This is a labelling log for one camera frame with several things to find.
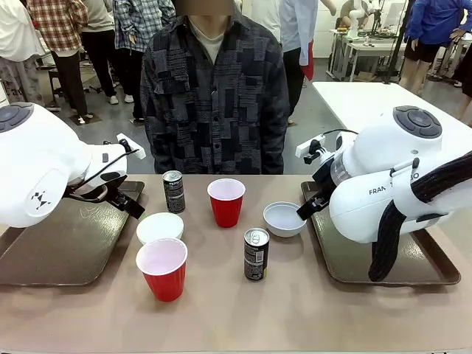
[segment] brown tabletop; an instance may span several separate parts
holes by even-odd
[[[129,220],[101,278],[76,288],[0,288],[0,348],[48,353],[226,350],[438,351],[472,347],[472,276],[450,240],[437,242],[462,273],[444,288],[341,285],[328,276],[311,225],[271,239],[268,277],[243,275],[243,235],[263,225],[274,201],[300,203],[308,176],[239,176],[243,212],[219,229],[207,197],[215,176],[185,176],[185,290],[157,302],[135,266],[137,221]],[[167,210],[160,176],[146,183],[147,214]]]

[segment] hand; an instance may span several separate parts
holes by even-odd
[[[462,36],[465,34],[465,31],[460,28],[456,28],[454,31],[451,33],[451,39],[453,41],[458,41]]]
[[[414,39],[414,40],[412,41],[412,49],[413,49],[413,52],[416,50],[417,45],[418,45],[418,40],[417,40],[417,39]]]

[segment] bowl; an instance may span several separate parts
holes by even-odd
[[[293,237],[299,234],[306,225],[296,211],[299,206],[287,201],[272,203],[264,209],[264,220],[267,228],[279,237]]]
[[[162,238],[181,239],[184,234],[184,221],[175,214],[160,212],[149,215],[136,229],[139,241],[145,245]]]

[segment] blue sweatshirt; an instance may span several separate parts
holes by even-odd
[[[468,11],[467,21],[461,26],[464,10]],[[472,30],[472,0],[416,0],[405,37],[420,39],[423,44],[447,46],[456,28]]]

